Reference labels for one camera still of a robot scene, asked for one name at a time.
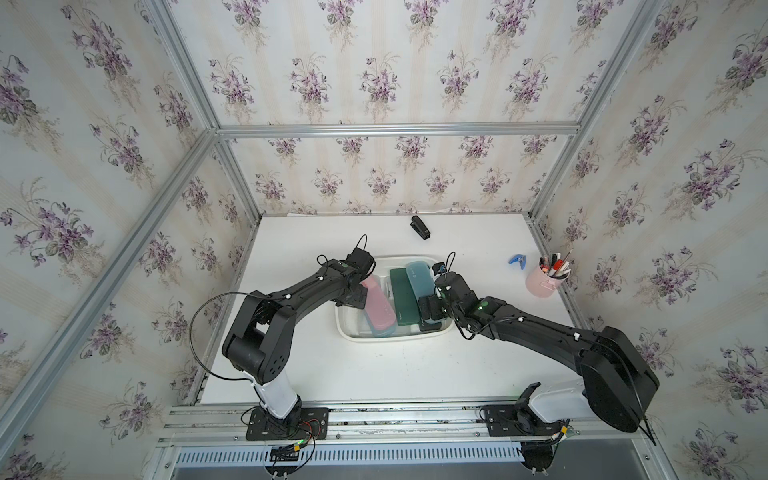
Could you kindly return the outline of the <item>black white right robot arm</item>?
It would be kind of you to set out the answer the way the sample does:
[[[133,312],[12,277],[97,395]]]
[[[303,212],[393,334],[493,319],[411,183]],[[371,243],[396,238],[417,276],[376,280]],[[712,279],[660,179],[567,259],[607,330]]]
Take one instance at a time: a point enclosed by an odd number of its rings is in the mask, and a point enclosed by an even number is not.
[[[624,433],[651,434],[646,412],[660,382],[621,330],[569,327],[496,297],[479,298],[450,271],[437,277],[434,292],[419,298],[417,308],[423,321],[451,320],[467,341],[510,342],[564,365],[583,381],[580,394],[599,420]]]

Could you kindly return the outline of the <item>pink pencil case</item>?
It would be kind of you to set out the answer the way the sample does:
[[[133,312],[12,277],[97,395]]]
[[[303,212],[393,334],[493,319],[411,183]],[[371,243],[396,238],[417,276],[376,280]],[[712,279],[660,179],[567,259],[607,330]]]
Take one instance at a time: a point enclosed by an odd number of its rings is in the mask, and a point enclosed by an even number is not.
[[[370,327],[383,329],[396,325],[395,311],[381,288],[379,281],[374,276],[370,276],[363,280],[362,284],[368,289],[364,313],[367,316]]]

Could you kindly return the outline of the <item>teal pencil case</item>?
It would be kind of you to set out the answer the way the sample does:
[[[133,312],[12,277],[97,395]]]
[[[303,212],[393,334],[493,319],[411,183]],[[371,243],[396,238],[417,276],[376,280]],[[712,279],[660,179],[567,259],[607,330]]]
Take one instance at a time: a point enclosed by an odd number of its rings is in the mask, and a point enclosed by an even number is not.
[[[414,261],[406,265],[406,274],[417,300],[432,296],[435,284],[430,266],[424,261]]]
[[[390,337],[390,336],[394,335],[396,333],[396,331],[397,331],[397,325],[391,325],[391,326],[389,326],[387,328],[383,328],[383,329],[378,329],[378,328],[375,328],[375,327],[371,328],[371,334],[375,338]]]

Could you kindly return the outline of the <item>pink pen cup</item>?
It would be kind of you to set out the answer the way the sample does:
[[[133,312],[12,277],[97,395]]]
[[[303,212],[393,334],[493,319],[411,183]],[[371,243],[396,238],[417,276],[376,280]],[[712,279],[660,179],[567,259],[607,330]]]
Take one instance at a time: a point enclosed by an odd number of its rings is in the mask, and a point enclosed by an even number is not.
[[[526,278],[525,286],[533,296],[549,298],[557,291],[561,283],[560,279],[550,277],[541,267],[535,265]]]

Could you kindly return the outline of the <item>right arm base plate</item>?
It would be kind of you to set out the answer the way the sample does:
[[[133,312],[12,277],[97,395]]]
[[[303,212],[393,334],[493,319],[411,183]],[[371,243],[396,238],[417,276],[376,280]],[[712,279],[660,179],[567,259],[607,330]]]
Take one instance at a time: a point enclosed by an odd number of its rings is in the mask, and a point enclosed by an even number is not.
[[[480,420],[490,437],[553,437],[568,425],[565,420],[545,422],[527,405],[486,405],[479,410]]]

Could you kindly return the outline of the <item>dark green pencil case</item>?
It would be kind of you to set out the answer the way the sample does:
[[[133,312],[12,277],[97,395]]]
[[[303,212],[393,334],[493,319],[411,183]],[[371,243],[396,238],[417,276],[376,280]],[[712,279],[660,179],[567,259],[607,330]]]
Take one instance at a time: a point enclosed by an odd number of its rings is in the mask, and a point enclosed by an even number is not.
[[[397,324],[399,326],[417,325],[421,316],[406,269],[392,269],[389,275]]]

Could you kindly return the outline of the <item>black pencil case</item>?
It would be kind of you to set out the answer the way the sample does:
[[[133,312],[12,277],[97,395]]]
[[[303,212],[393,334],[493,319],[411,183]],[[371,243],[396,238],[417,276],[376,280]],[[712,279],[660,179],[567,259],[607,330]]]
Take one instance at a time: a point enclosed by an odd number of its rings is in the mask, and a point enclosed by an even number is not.
[[[421,320],[419,322],[418,328],[421,333],[438,332],[443,329],[443,322],[441,320],[439,321]]]

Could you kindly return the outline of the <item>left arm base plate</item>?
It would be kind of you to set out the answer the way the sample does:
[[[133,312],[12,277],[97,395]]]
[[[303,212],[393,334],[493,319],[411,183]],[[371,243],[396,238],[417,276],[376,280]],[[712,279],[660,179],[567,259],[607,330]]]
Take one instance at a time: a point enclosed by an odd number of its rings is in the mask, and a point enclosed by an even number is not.
[[[329,426],[327,408],[294,409],[285,419],[278,419],[263,407],[248,411],[245,439],[271,440],[324,440]]]

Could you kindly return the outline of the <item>white plastic storage box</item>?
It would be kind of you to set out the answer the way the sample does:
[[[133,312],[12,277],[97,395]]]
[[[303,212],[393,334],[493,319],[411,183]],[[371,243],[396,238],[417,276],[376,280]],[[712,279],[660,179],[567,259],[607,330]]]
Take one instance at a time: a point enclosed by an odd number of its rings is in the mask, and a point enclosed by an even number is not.
[[[425,340],[454,329],[447,319],[423,320],[407,278],[407,267],[422,264],[429,273],[436,259],[429,256],[383,256],[376,259],[373,275],[364,281],[373,304],[362,309],[338,307],[339,334],[355,343]]]

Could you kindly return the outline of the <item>blue staple remover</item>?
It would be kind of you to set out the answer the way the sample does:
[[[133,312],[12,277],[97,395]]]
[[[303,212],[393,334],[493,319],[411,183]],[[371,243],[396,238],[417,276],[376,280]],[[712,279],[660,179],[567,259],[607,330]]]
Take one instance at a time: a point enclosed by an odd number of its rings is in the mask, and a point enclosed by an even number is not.
[[[521,270],[526,268],[527,257],[524,254],[516,254],[509,261],[509,265],[517,264]]]

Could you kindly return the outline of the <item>pens in cup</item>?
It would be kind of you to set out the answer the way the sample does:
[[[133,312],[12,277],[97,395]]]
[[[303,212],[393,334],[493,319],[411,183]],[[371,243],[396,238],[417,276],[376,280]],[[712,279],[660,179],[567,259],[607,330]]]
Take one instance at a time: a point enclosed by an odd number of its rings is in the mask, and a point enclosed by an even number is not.
[[[555,252],[541,257],[539,260],[539,270],[549,278],[564,280],[572,271],[571,254],[571,251],[565,254]]]

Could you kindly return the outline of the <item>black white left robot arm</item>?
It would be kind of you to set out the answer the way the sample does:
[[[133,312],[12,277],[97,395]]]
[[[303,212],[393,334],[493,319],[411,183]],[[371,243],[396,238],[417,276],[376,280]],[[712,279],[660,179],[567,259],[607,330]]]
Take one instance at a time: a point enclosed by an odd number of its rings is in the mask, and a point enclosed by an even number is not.
[[[362,310],[367,299],[362,282],[375,266],[375,261],[356,265],[329,260],[283,290],[245,295],[223,341],[222,355],[251,383],[262,411],[272,419],[295,424],[301,411],[301,398],[284,372],[298,323],[328,302]]]

